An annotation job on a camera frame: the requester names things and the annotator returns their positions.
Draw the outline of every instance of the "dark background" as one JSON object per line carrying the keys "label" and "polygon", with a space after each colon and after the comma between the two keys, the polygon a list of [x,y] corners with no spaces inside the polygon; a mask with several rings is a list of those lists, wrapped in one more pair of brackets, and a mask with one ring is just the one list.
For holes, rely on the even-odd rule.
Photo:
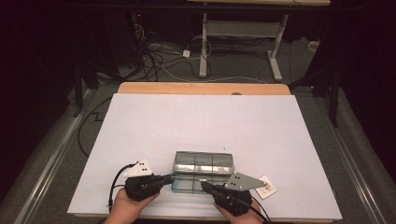
{"label": "dark background", "polygon": [[[347,6],[361,1],[340,2],[337,4]],[[389,3],[377,0],[362,17],[335,17],[331,24],[326,18],[290,16],[284,37],[286,41],[302,36],[317,40],[326,33],[326,42],[321,43],[309,73],[314,74],[334,57],[343,59],[341,87],[375,152],[395,180],[392,134],[396,125],[393,89],[396,18]],[[175,15],[149,13],[145,22],[153,31],[172,35],[180,42],[188,41],[191,34],[197,35],[201,29],[200,16]],[[98,69],[88,66],[87,61],[117,73],[119,64],[132,62],[136,56],[128,50],[134,45],[125,13],[87,12],[84,18],[85,21],[78,11],[60,10],[50,0],[8,1],[0,5],[3,105],[0,200],[31,152],[68,106],[66,95],[74,85],[77,62],[84,71],[84,80],[94,86],[93,73]],[[351,32],[352,39],[348,41],[346,36]],[[316,85],[323,80],[328,81],[319,77],[308,84]]]}

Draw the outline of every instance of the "black cable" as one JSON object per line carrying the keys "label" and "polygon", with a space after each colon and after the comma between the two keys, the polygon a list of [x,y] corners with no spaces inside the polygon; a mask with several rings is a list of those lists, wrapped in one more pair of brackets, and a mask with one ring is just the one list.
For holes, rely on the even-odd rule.
{"label": "black cable", "polygon": [[265,211],[265,209],[262,207],[262,205],[259,203],[259,201],[257,201],[257,199],[255,199],[254,197],[251,197],[254,201],[256,201],[256,203],[260,206],[260,208],[262,209],[262,211],[264,212],[264,214],[267,216],[268,220],[270,221],[270,223],[272,223],[271,218],[268,217],[267,212]]}
{"label": "black cable", "polygon": [[175,58],[175,59],[172,59],[170,61],[163,62],[163,63],[172,63],[172,62],[175,62],[175,61],[180,60],[180,59],[185,59],[185,57],[178,57],[178,58]]}
{"label": "black cable", "polygon": [[291,48],[293,46],[294,41],[291,41],[290,48],[289,48],[289,76],[290,76],[290,82],[292,82],[291,78]]}
{"label": "black cable", "polygon": [[206,77],[197,77],[197,78],[200,78],[200,79],[207,79],[207,78],[210,78],[210,77],[212,76],[212,66],[210,66],[210,63],[207,61],[207,59],[206,59],[206,57],[204,56],[204,54],[201,53],[201,55],[202,55],[202,58],[206,61],[206,64],[207,64],[207,67],[209,68],[210,73],[209,73],[209,75],[207,75]]}
{"label": "black cable", "polygon": [[296,2],[296,0],[293,0],[294,3],[297,3],[297,5],[303,6],[303,4]]}
{"label": "black cable", "polygon": [[113,191],[114,191],[114,188],[116,188],[116,183],[117,183],[117,180],[119,179],[120,174],[121,174],[124,170],[126,170],[126,169],[128,169],[128,168],[131,168],[131,167],[134,167],[135,165],[136,165],[136,163],[135,163],[135,164],[128,164],[128,165],[122,167],[122,168],[119,170],[119,172],[117,173],[116,177],[114,178],[113,183],[111,184],[110,193],[109,193],[109,195],[108,195],[108,205],[107,205],[107,206],[108,206],[108,213],[111,212],[111,208],[112,208],[112,206],[113,206]]}
{"label": "black cable", "polygon": [[96,224],[103,224],[106,221],[106,217],[100,219]]}
{"label": "black cable", "polygon": [[79,8],[79,6],[78,6],[78,1],[75,0],[75,3],[76,3],[76,10],[78,11],[78,14],[79,14],[79,16],[80,16],[81,19],[82,19],[82,23],[84,23],[84,26],[85,26],[85,28],[87,29],[87,32],[88,32],[88,34],[89,34],[89,36],[90,36],[90,38],[91,38],[92,43],[93,43],[94,46],[95,46],[96,51],[97,51],[98,54],[99,54],[99,57],[102,59],[103,63],[107,66],[107,68],[110,68],[110,65],[108,65],[107,61],[105,60],[105,57],[103,56],[101,50],[99,50],[99,47],[98,47],[98,45],[97,45],[97,43],[96,43],[95,38],[93,38],[92,32],[91,32],[91,30],[90,30],[90,27],[88,26],[88,23],[85,21],[85,17],[84,17],[84,15],[82,14],[82,12],[81,12],[81,10],[80,10],[80,8]]}
{"label": "black cable", "polygon": [[270,221],[267,220],[267,218],[265,216],[262,215],[262,213],[260,211],[257,211],[257,209],[253,206],[251,206],[251,204],[245,203],[243,200],[240,200],[238,198],[233,198],[234,200],[236,200],[237,202],[243,204],[244,206],[247,206],[250,210],[252,210],[254,213],[256,213],[265,223],[271,223]]}
{"label": "black cable", "polygon": [[[247,48],[247,47],[257,47],[257,46],[259,46],[259,45],[262,43],[262,41],[264,41],[264,39],[265,39],[265,37],[257,37],[257,38],[254,38],[254,40],[253,40],[251,43],[247,43],[247,44],[246,44],[246,43],[243,43],[243,42],[241,42],[241,41],[251,41],[251,40],[241,39],[241,40],[238,41],[238,40],[236,40],[236,39],[230,39],[230,38],[223,39],[223,38],[219,38],[219,37],[216,37],[216,36],[209,36],[209,37],[210,37],[210,38],[213,38],[214,40],[227,42],[227,43],[229,44],[229,46],[227,46],[227,45],[218,45],[218,44],[216,44],[216,43],[213,43],[213,42],[214,42],[213,40],[210,40],[210,43],[212,43],[212,44],[211,44],[211,47],[212,47],[212,53],[211,53],[211,55],[213,55],[213,56],[218,56],[218,57],[227,56],[227,55],[233,53],[233,51],[234,51],[235,49],[244,49],[244,48]],[[215,53],[216,48],[226,48],[226,47],[229,47],[228,52],[223,53],[223,54],[216,54],[216,53]]]}
{"label": "black cable", "polygon": [[179,64],[179,63],[188,63],[188,64],[190,65],[191,71],[192,71],[192,73],[193,73],[192,63],[190,63],[190,62],[178,62],[178,63],[173,63],[173,64],[171,64],[171,65],[169,65],[169,66],[167,66],[167,67],[164,67],[164,69],[168,69],[168,68],[173,67],[173,66],[175,66],[175,65],[177,65],[177,64]]}
{"label": "black cable", "polygon": [[77,134],[78,146],[79,146],[79,149],[81,150],[82,154],[84,154],[87,158],[90,157],[90,155],[88,155],[88,153],[84,150],[84,148],[83,148],[83,146],[82,146],[82,144],[81,144],[81,139],[80,139],[80,134],[81,134],[82,126],[83,126],[84,123],[87,121],[88,117],[89,117],[90,115],[93,115],[93,114],[96,115],[95,121],[102,121],[102,120],[99,120],[99,119],[98,119],[99,113],[98,113],[98,112],[94,112],[94,111],[95,111],[97,108],[99,108],[102,104],[104,104],[105,102],[111,100],[111,98],[112,98],[112,96],[109,97],[109,98],[107,98],[107,99],[105,99],[105,100],[104,100],[102,103],[100,103],[96,108],[94,108],[94,109],[87,115],[87,117],[85,117],[85,119],[82,121],[81,125],[80,125],[79,128],[78,128],[78,134]]}
{"label": "black cable", "polygon": [[139,60],[136,68],[134,69],[134,71],[130,72],[128,75],[125,76],[126,79],[133,77],[134,75],[138,74],[143,68],[143,62],[142,60]]}
{"label": "black cable", "polygon": [[147,61],[149,61],[152,66],[147,66],[146,64],[143,67],[143,72],[144,72],[144,78],[146,79],[146,81],[151,81],[151,77],[155,77],[154,81],[158,81],[158,65],[156,64],[156,59],[149,53],[146,52],[145,56],[147,57]]}

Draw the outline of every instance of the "wooden edge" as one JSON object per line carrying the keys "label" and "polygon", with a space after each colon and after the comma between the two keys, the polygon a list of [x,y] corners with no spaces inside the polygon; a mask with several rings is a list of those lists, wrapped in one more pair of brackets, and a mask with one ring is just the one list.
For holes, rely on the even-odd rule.
{"label": "wooden edge", "polygon": [[330,0],[188,0],[190,2],[326,7]]}
{"label": "wooden edge", "polygon": [[124,82],[118,93],[290,95],[290,90],[284,84]]}
{"label": "wooden edge", "polygon": [[[105,214],[74,214],[76,217],[108,217]],[[142,219],[161,219],[161,220],[188,220],[188,221],[227,221],[225,217],[154,217],[140,216]],[[271,218],[272,222],[288,223],[333,223],[333,220],[327,218]]]}

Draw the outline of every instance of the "white table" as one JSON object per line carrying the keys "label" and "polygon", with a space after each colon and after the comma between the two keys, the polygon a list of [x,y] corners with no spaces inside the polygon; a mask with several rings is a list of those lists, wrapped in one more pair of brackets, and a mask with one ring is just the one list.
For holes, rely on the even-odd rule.
{"label": "white table", "polygon": [[[137,83],[131,85],[139,88]],[[148,89],[142,92],[154,93],[114,95],[68,213],[106,216],[111,182],[126,164],[147,158],[155,175],[168,175],[176,151],[200,151],[232,153],[235,171],[258,178],[267,175],[277,193],[261,204],[273,221],[342,218],[299,106],[287,91],[223,95],[215,88],[237,85],[144,85]],[[167,94],[155,93],[163,91],[161,85],[170,87]],[[177,85],[187,94],[172,94]],[[274,91],[276,85],[241,86],[240,92],[253,92],[267,86]],[[217,95],[193,94],[197,87]],[[118,184],[124,181],[121,177]],[[250,192],[260,199],[255,190]],[[173,193],[171,186],[162,189],[141,217],[223,219],[213,207],[212,196]]]}
{"label": "white table", "polygon": [[[262,5],[284,5],[284,6],[328,6],[330,0],[189,0],[193,2],[225,3],[225,4],[262,4]],[[206,77],[207,45],[208,35],[221,36],[251,36],[251,37],[274,37],[275,42],[272,50],[267,51],[267,57],[276,81],[282,80],[279,67],[276,62],[276,54],[285,31],[289,15],[283,15],[280,22],[258,22],[258,21],[210,21],[207,13],[204,13],[202,31],[202,54],[200,60],[200,77]]]}

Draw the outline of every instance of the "white table surface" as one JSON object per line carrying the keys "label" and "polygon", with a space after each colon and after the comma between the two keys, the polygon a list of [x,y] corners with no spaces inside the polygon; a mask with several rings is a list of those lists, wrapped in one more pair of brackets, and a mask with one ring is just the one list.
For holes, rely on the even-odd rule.
{"label": "white table surface", "polygon": [[[68,213],[108,214],[108,193],[120,168],[147,158],[155,175],[168,175],[176,151],[232,153],[235,171],[267,175],[277,193],[261,204],[273,220],[342,218],[291,95],[116,93]],[[121,176],[118,183],[124,181]],[[141,216],[222,218],[210,195],[174,193],[170,185]]]}

